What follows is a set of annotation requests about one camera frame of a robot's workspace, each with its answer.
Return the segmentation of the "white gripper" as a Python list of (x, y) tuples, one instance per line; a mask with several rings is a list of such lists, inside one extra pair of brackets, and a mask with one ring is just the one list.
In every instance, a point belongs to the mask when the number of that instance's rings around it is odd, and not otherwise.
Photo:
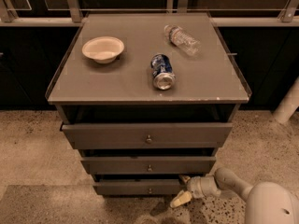
[(209, 176), (194, 176), (190, 178), (188, 175), (179, 175), (179, 179), (187, 184), (187, 191), (182, 190), (178, 195), (170, 202), (171, 208), (177, 208), (185, 203), (188, 203), (191, 199), (200, 199), (208, 196), (219, 198), (221, 196), (221, 190), (218, 188), (215, 178)]

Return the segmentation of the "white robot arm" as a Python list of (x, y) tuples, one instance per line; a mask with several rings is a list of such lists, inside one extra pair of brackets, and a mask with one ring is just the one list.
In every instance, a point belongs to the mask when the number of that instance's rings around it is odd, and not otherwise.
[(225, 167), (218, 168), (213, 175), (179, 178), (186, 189), (171, 201), (171, 208), (192, 199), (231, 198), (236, 194), (246, 203), (245, 224), (299, 224), (298, 198), (277, 183), (251, 185)]

